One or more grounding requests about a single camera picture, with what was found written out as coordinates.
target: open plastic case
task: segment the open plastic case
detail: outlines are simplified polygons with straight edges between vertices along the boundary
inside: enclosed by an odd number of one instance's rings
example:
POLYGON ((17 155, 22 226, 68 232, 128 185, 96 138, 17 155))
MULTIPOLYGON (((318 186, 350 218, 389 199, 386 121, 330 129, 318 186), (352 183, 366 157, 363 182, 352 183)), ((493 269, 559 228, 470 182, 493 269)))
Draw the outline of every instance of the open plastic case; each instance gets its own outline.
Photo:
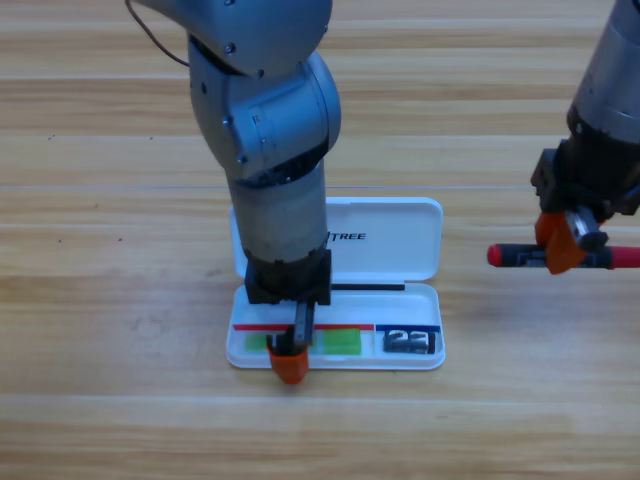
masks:
MULTIPOLYGON (((438 270, 442 207, 428 198, 328 197, 330 306, 317 306, 311 369, 430 370, 445 359, 438 294, 423 282, 438 270)), ((231 210, 235 268, 247 259, 231 210)), ((244 286, 233 304, 227 358, 270 368, 266 335, 293 324, 295 303, 251 305, 244 286)))

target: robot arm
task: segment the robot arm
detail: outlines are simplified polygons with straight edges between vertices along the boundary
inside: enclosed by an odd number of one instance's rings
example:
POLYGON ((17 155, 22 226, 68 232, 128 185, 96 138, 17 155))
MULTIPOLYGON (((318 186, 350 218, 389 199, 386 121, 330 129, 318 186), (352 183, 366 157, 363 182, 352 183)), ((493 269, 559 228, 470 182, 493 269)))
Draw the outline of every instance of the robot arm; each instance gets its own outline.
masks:
POLYGON ((299 302, 295 332, 274 347, 299 354, 313 306, 330 303, 323 158, 341 109, 315 49, 332 0, 134 1, 188 33, 192 106, 227 176, 249 301, 299 302))
POLYGON ((602 248, 599 226, 640 205, 640 0, 616 1, 567 123, 570 138, 543 152, 531 179, 554 274, 602 248))

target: green sponge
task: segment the green sponge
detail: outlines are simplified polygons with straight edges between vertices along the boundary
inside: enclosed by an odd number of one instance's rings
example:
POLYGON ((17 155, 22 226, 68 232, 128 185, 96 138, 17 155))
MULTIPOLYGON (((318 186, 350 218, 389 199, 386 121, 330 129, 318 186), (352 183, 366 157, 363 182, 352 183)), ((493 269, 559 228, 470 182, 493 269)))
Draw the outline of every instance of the green sponge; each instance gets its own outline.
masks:
POLYGON ((264 333, 250 333, 244 340, 247 353, 258 353, 267 349, 267 336, 264 333))
MULTIPOLYGON (((267 349, 266 333, 250 333, 244 339, 244 351, 247 353, 260 353, 267 349)), ((317 335, 313 334, 313 344, 309 346, 309 353, 318 353, 317 335)))
POLYGON ((360 355, 362 353, 362 341, 360 329, 338 329, 324 331, 325 355, 360 355))

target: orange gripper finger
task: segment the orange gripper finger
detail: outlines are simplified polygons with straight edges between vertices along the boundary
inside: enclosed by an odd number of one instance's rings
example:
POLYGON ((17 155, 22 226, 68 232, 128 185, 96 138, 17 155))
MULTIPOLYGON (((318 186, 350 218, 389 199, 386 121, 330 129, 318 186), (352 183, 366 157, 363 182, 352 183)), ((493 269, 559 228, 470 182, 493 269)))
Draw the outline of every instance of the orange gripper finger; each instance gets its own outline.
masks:
POLYGON ((271 345, 267 344, 271 368, 287 385, 297 385, 302 382, 309 371, 308 349, 298 355, 276 355, 271 345))
POLYGON ((575 242, 564 212, 542 213, 536 222, 536 242, 547 254, 547 268, 553 275, 577 267, 587 256, 575 242))

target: screwdriver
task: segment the screwdriver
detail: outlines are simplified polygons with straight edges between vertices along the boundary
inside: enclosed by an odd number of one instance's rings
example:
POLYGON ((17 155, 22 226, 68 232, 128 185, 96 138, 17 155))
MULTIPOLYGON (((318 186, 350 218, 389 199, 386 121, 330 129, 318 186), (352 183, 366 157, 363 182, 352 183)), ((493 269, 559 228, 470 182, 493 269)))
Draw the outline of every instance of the screwdriver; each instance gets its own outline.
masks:
MULTIPOLYGON (((539 245, 502 243, 487 251, 489 265, 498 268, 541 267, 547 265, 547 255, 539 245)), ((603 247, 589 252, 578 268, 640 268, 639 247, 603 247)))

